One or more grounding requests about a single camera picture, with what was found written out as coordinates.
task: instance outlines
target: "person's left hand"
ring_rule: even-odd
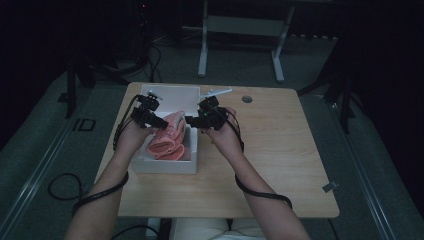
[[[128,118],[123,124],[116,151],[133,155],[143,145],[146,138],[156,131],[157,129],[152,127],[141,128],[132,118]]]

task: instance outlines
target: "black cable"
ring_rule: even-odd
[[[135,71],[142,69],[146,65],[146,63],[147,63],[146,61],[136,60],[136,62],[133,66],[130,66],[130,67],[124,68],[124,69],[119,69],[119,70],[110,69],[110,71],[122,76],[122,75],[130,74],[130,73],[133,73]]]
[[[90,203],[90,202],[93,202],[93,201],[95,201],[95,200],[98,200],[98,199],[100,199],[100,198],[103,198],[103,197],[106,197],[107,195],[110,195],[110,194],[112,194],[112,193],[114,193],[114,192],[116,192],[116,191],[118,191],[119,189],[121,189],[127,182],[128,182],[128,178],[129,178],[129,176],[128,176],[128,172],[125,174],[125,177],[124,177],[124,179],[122,179],[122,181],[120,182],[120,183],[118,183],[116,186],[114,186],[114,187],[112,187],[112,188],[109,188],[109,189],[107,189],[107,190],[105,190],[105,191],[102,191],[102,192],[99,192],[99,193],[96,193],[96,194],[93,194],[93,195],[91,195],[91,196],[88,196],[88,197],[85,197],[85,198],[83,198],[83,199],[81,199],[81,200],[79,200],[75,205],[74,205],[74,207],[72,208],[72,216],[74,216],[75,215],[75,213],[78,211],[78,209],[80,208],[80,207],[82,207],[82,206],[84,206],[84,205],[86,205],[86,204],[88,204],[88,203]]]
[[[153,49],[156,50],[156,52],[159,54],[159,57],[156,60],[156,63],[155,64],[153,64],[153,62],[152,62],[152,60],[150,58],[148,59],[149,64],[150,64],[150,70],[151,70],[149,79],[150,79],[150,82],[151,83],[155,82],[155,80],[154,80],[154,74],[155,74],[155,72],[157,72],[158,75],[159,75],[159,80],[160,80],[160,82],[162,82],[162,78],[161,78],[160,72],[158,70],[159,62],[162,59],[162,52],[157,47],[155,47],[153,45],[151,46],[151,48],[153,48]]]
[[[125,113],[124,113],[124,116],[122,117],[122,119],[121,119],[121,122],[118,124],[118,126],[116,127],[116,131],[115,131],[115,136],[113,137],[113,143],[112,143],[112,145],[113,145],[113,150],[116,150],[116,145],[118,144],[118,139],[119,139],[119,136],[121,136],[121,133],[122,133],[122,131],[124,130],[124,128],[132,121],[129,121],[125,126],[123,126],[124,125],[124,122],[125,122],[125,120],[127,119],[127,115],[128,115],[128,113],[129,113],[129,111],[131,110],[131,107],[132,107],[132,105],[134,104],[134,102],[135,102],[135,100],[137,99],[139,97],[139,95],[135,95],[132,99],[131,99],[131,102],[130,102],[130,104],[128,105],[128,108],[127,108],[127,110],[125,111]]]
[[[154,232],[156,234],[156,236],[159,236],[159,232],[156,231],[156,229],[154,229],[154,228],[152,228],[150,226],[147,226],[147,225],[135,225],[135,226],[126,228],[126,229],[118,232],[117,234],[113,235],[112,239],[115,239],[115,238],[119,237],[120,235],[122,235],[123,233],[128,232],[129,230],[132,230],[132,229],[135,229],[135,228],[149,229],[150,231]]]
[[[73,196],[73,197],[60,197],[60,196],[57,196],[57,195],[55,195],[55,194],[53,194],[53,191],[52,191],[52,186],[53,186],[53,184],[59,179],[59,178],[62,178],[62,177],[64,177],[64,176],[71,176],[71,177],[73,177],[76,181],[77,181],[77,183],[78,183],[78,195],[77,196]],[[48,187],[47,187],[47,191],[49,192],[49,195],[52,197],[52,198],[54,198],[54,199],[57,199],[57,200],[60,200],[60,201],[70,201],[70,200],[74,200],[74,199],[78,199],[78,200],[81,200],[81,198],[82,198],[82,195],[83,195],[83,186],[82,186],[82,182],[81,182],[81,180],[80,180],[80,178],[77,176],[77,175],[75,175],[75,174],[73,174],[73,173],[62,173],[62,174],[60,174],[60,175],[58,175],[57,177],[55,177],[50,183],[49,183],[49,185],[48,185]]]
[[[255,192],[253,190],[248,189],[246,186],[244,186],[237,176],[235,176],[237,186],[245,193],[255,196],[255,197],[261,197],[261,198],[269,198],[269,199],[276,199],[281,200],[287,203],[291,209],[293,209],[293,205],[290,201],[290,199],[286,196],[275,194],[275,193],[262,193],[262,192]]]
[[[237,124],[237,129],[236,127],[230,122],[228,121],[227,116],[223,116],[217,109],[213,108],[212,106],[208,105],[211,109],[213,109],[217,114],[219,114],[221,117],[225,118],[225,121],[229,124],[229,126],[231,127],[231,129],[233,129],[234,133],[236,134],[237,138],[239,139],[240,142],[240,147],[242,149],[242,151],[244,152],[244,142],[241,139],[241,130],[240,130],[240,125],[238,124],[237,118],[236,116],[234,116],[234,114],[232,114],[230,111],[228,111],[227,109],[226,112],[228,114],[231,114],[234,117],[234,121]],[[241,181],[238,179],[237,175],[235,175],[235,180],[237,183],[237,186],[245,193],[255,196],[255,197],[262,197],[262,198],[269,198],[269,199],[276,199],[276,200],[281,200],[287,203],[287,205],[289,205],[289,207],[291,209],[293,209],[293,205],[292,202],[290,201],[290,199],[286,196],[280,195],[280,194],[275,194],[275,193],[263,193],[263,192],[256,192],[253,191],[249,188],[247,188],[246,186],[243,185],[243,183],[241,183]]]
[[[126,79],[123,79],[121,76],[119,76],[118,74],[114,73],[113,71],[111,71],[110,69],[108,69],[107,67],[100,65],[98,63],[96,63],[93,59],[89,58],[89,57],[83,57],[84,61],[91,66],[91,69],[103,74],[105,76],[108,76],[110,79],[116,81],[117,83],[120,83],[122,85],[128,85],[130,84],[130,82],[128,82]]]

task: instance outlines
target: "metal frame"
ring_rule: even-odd
[[[290,7],[285,21],[278,21],[208,15],[208,0],[204,0],[203,4],[202,49],[200,51],[199,69],[197,72],[199,77],[206,76],[208,59],[207,38],[208,31],[212,31],[278,37],[278,44],[271,51],[271,57],[277,82],[284,81],[280,54],[293,17],[294,7]]]

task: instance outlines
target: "finger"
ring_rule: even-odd
[[[234,118],[236,116],[236,110],[234,110],[231,107],[226,107],[225,109],[228,112],[228,118],[227,118],[227,120],[230,121],[231,123],[233,123],[234,122]]]
[[[206,134],[212,140],[220,134],[220,131],[215,131],[212,128],[202,129],[202,131],[203,131],[204,134]]]
[[[200,132],[201,132],[202,134],[206,134],[206,135],[209,135],[210,131],[211,131],[211,129],[210,129],[210,128],[201,128],[201,129],[200,129]]]
[[[148,131],[149,134],[153,134],[153,133],[157,132],[158,130],[159,130],[159,128],[155,128],[155,127],[146,128],[146,131]]]

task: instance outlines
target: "white stand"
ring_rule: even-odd
[[[208,31],[211,31],[278,37],[277,47],[271,51],[271,57],[277,82],[284,81],[280,54],[294,13],[294,7],[290,8],[285,21],[278,21],[208,15],[208,0],[204,0],[203,4],[202,49],[197,73],[199,77],[206,75],[208,59],[207,35]]]
[[[147,226],[154,228],[157,232],[160,231],[160,218],[149,218],[147,220]],[[157,235],[153,231],[147,229],[146,230],[146,239],[148,240],[156,240]]]

